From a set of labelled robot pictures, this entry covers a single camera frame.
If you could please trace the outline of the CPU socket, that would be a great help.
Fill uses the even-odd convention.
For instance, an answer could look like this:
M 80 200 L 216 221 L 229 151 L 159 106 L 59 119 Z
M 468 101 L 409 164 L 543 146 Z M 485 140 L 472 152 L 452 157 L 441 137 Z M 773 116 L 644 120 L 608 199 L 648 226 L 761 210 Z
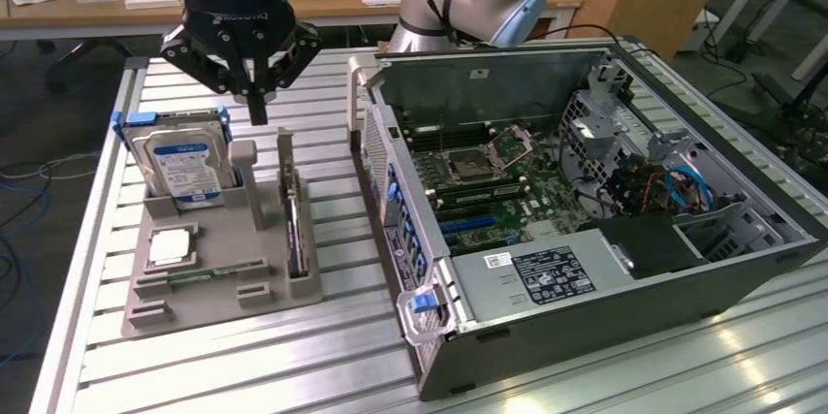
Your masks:
M 491 181 L 497 178 L 487 153 L 479 147 L 445 151 L 447 182 L 452 185 Z

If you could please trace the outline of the black installed RAM stick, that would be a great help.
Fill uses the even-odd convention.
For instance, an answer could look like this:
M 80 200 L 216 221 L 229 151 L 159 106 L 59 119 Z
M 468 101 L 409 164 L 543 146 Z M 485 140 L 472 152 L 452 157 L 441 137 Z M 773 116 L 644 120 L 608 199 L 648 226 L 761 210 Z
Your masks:
M 528 193 L 528 186 L 523 183 L 501 185 L 473 185 L 445 189 L 436 193 L 433 206 L 439 209 L 460 208 L 477 204 L 489 204 L 505 200 L 519 199 Z

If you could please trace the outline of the hard disk with blue caddy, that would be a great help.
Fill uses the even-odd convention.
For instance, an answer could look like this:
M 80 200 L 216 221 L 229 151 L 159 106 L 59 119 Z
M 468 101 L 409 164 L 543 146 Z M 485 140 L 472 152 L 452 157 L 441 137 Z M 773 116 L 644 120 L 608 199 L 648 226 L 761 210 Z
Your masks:
M 171 197 L 180 210 L 217 207 L 240 184 L 229 162 L 229 114 L 196 111 L 116 111 L 111 130 L 141 171 L 153 198 Z

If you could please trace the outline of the grey power supply unit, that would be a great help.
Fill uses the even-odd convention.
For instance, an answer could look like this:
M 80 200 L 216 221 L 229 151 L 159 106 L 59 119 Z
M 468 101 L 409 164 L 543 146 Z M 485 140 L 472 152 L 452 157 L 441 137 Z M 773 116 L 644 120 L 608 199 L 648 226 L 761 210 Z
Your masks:
M 452 265 L 479 323 L 547 311 L 633 284 L 596 229 L 456 256 Z

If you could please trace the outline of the green RAM stick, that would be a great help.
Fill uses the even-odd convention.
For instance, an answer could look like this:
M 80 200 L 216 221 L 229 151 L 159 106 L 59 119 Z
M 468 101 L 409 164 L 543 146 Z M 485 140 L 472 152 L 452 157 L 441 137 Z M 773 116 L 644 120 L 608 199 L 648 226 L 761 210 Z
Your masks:
M 225 266 L 219 268 L 199 269 L 192 271 L 180 271 L 167 276 L 167 281 L 173 284 L 197 283 L 201 281 L 212 281 L 239 273 L 236 266 Z

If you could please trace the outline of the open silver drive bracket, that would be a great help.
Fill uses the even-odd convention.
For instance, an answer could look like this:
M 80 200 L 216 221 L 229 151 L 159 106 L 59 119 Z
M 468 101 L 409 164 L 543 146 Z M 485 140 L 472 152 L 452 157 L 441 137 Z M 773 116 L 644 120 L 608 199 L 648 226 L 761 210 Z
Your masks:
M 740 255 L 759 234 L 759 215 L 743 202 L 707 213 L 683 213 L 673 221 L 700 257 L 709 262 Z

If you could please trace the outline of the metal socket cover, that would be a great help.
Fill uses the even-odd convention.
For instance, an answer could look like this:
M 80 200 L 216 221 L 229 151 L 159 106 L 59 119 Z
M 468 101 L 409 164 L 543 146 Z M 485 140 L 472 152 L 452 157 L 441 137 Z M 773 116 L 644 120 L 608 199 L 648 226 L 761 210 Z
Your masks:
M 505 171 L 532 151 L 532 135 L 519 124 L 509 125 L 487 144 L 493 165 Z

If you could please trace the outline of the green motherboard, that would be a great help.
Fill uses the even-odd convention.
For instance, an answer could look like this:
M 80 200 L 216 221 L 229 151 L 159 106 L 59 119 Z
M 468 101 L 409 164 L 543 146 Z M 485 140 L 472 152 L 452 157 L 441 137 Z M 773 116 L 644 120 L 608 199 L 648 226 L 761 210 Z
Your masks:
M 491 161 L 487 144 L 512 124 L 521 125 L 532 135 L 533 151 L 505 171 Z M 492 214 L 497 224 L 489 228 L 443 235 L 455 256 L 528 242 L 545 235 L 567 235 L 589 223 L 592 214 L 583 205 L 581 191 L 564 177 L 555 159 L 556 144 L 549 134 L 536 130 L 520 119 L 483 122 L 455 127 L 415 127 L 407 131 L 407 145 L 413 166 L 437 225 L 448 220 Z M 447 182 L 445 151 L 479 147 L 487 153 L 497 178 L 491 181 L 452 185 Z M 436 193 L 473 185 L 523 183 L 528 193 L 519 199 L 439 209 L 433 206 Z

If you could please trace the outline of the grey parts rack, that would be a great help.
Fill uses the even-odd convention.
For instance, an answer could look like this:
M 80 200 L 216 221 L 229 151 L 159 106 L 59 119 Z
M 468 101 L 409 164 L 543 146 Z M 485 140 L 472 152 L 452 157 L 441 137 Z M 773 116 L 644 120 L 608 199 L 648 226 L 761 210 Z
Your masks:
M 291 278 L 280 190 L 276 179 L 260 181 L 253 141 L 229 144 L 229 159 L 240 170 L 240 186 L 224 191 L 217 207 L 180 210 L 171 197 L 144 199 L 133 251 L 120 332 L 127 338 L 169 334 L 279 310 L 319 303 L 321 271 L 307 180 L 301 184 L 301 232 L 308 275 Z M 189 254 L 181 263 L 153 267 L 152 236 L 165 230 L 191 232 Z M 171 273 L 236 266 L 239 273 L 212 281 L 173 285 Z

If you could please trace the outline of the silver CPU chip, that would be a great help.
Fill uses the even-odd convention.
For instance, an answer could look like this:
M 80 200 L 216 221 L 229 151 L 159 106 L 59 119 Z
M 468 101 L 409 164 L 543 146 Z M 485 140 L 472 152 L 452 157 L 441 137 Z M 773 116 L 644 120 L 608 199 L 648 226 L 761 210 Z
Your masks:
M 184 229 L 157 232 L 151 240 L 149 263 L 153 267 L 181 263 L 189 254 L 191 232 Z

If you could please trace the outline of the perforated silver disk bay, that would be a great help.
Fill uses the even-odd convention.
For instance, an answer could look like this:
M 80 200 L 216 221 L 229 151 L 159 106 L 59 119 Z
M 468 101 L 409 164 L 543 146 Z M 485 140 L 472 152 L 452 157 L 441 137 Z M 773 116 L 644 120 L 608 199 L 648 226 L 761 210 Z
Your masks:
M 640 155 L 629 129 L 609 116 L 587 90 L 575 92 L 559 125 L 561 152 L 559 163 L 569 180 L 577 177 L 603 183 L 621 161 Z

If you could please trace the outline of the blue expansion slot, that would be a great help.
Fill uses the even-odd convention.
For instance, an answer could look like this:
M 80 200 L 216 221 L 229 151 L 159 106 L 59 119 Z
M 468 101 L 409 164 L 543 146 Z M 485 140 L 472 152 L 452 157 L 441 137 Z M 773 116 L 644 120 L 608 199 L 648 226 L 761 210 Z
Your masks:
M 443 235 L 453 235 L 472 230 L 485 229 L 497 224 L 497 218 L 492 214 L 464 217 L 440 223 Z

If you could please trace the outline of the open dark PC case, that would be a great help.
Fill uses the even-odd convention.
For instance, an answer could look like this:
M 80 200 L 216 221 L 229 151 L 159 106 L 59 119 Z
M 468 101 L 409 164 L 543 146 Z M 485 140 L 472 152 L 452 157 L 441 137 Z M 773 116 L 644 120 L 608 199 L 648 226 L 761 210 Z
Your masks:
M 607 39 L 521 48 L 355 55 L 348 63 L 348 130 L 371 229 L 407 342 L 417 394 L 445 398 L 711 318 L 777 275 L 828 251 L 828 211 L 796 175 L 652 54 Z M 640 151 L 599 183 L 569 180 L 559 125 L 587 90 L 629 129 Z M 540 312 L 479 323 L 407 145 L 415 127 L 529 122 L 592 214 L 577 232 L 608 240 L 633 284 Z M 745 203 L 757 237 L 709 262 L 673 217 Z M 412 313 L 433 293 L 440 307 Z

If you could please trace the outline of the green graphics card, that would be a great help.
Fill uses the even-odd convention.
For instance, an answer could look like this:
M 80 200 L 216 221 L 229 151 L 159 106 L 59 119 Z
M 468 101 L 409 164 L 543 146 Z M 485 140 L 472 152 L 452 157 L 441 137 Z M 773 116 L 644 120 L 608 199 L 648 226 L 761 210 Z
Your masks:
M 283 218 L 287 232 L 288 258 L 287 270 L 291 278 L 308 275 L 308 265 L 304 256 L 304 239 L 301 232 L 301 184 L 293 159 L 293 134 L 280 127 L 277 130 L 277 152 L 280 160 L 280 190 L 283 202 Z

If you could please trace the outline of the black floor stand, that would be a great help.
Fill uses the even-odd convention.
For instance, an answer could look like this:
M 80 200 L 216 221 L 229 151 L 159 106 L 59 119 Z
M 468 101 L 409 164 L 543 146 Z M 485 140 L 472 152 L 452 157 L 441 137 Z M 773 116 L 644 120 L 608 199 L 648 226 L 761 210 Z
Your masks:
M 777 104 L 775 111 L 767 114 L 768 127 L 763 131 L 777 145 L 792 148 L 801 159 L 828 170 L 828 105 L 819 107 L 811 102 L 819 85 L 828 78 L 828 64 L 809 78 L 796 95 L 769 74 L 753 73 L 752 77 L 755 94 L 767 94 Z

